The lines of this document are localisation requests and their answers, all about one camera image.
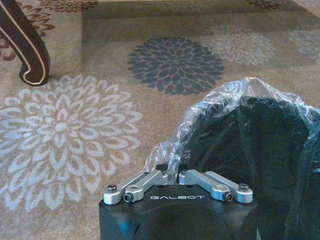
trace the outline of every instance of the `black plastic bag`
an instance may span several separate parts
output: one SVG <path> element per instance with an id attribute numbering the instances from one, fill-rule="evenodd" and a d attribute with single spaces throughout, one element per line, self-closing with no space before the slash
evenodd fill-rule
<path id="1" fill-rule="evenodd" d="M 247 77 L 189 107 L 145 170 L 168 162 L 248 183 L 259 203 L 262 240 L 320 239 L 320 110 Z"/>

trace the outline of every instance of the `gray flower pattern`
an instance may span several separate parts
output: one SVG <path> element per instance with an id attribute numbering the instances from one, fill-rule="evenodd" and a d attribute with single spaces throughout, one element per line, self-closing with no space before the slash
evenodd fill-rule
<path id="1" fill-rule="evenodd" d="M 320 65 L 320 24 L 305 24 L 290 32 L 297 51 Z"/>
<path id="2" fill-rule="evenodd" d="M 149 39 L 129 56 L 136 80 L 170 95 L 209 91 L 224 70 L 219 55 L 184 37 Z"/>
<path id="3" fill-rule="evenodd" d="M 294 0 L 294 2 L 303 7 L 320 5 L 320 0 Z"/>
<path id="4" fill-rule="evenodd" d="M 263 64 L 276 53 L 270 39 L 259 32 L 236 25 L 223 24 L 211 27 L 199 41 L 219 54 L 223 60 L 237 64 Z"/>

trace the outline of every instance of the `bolt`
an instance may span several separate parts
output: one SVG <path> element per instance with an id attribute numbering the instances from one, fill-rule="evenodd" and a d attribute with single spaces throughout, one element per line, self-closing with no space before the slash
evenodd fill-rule
<path id="1" fill-rule="evenodd" d="M 123 200 L 124 200 L 127 204 L 131 203 L 131 202 L 133 201 L 133 199 L 134 199 L 134 196 L 133 196 L 133 194 L 132 194 L 131 192 L 128 192 L 128 193 L 126 193 L 125 195 L 123 195 Z"/>
<path id="2" fill-rule="evenodd" d="M 240 184 L 239 184 L 239 190 L 240 190 L 241 192 L 248 192 L 248 191 L 249 191 L 249 186 L 248 186 L 248 184 L 240 183 Z"/>
<path id="3" fill-rule="evenodd" d="M 234 195 L 233 195 L 231 192 L 227 192 L 227 193 L 224 195 L 224 199 L 225 199 L 227 202 L 231 202 L 231 201 L 234 199 Z"/>
<path id="4" fill-rule="evenodd" d="M 107 188 L 107 192 L 108 193 L 114 193 L 115 191 L 117 191 L 117 185 L 115 185 L 115 184 L 111 184 L 111 185 L 109 185 L 108 186 L 108 188 Z"/>

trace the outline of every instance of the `dark wood leg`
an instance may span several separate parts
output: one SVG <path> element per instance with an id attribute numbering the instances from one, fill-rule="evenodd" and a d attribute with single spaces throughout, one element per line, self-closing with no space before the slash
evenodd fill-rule
<path id="1" fill-rule="evenodd" d="M 21 80 L 32 86 L 45 84 L 50 66 L 48 51 L 14 0 L 0 0 L 0 34 L 22 61 Z"/>

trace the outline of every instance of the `carpet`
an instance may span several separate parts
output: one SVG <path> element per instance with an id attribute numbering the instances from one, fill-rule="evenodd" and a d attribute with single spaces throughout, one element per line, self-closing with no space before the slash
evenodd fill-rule
<path id="1" fill-rule="evenodd" d="M 257 77 L 320 108 L 319 0 L 19 0 L 51 57 L 31 87 L 0 38 L 0 238 L 98 240 L 108 184 L 185 109 Z"/>

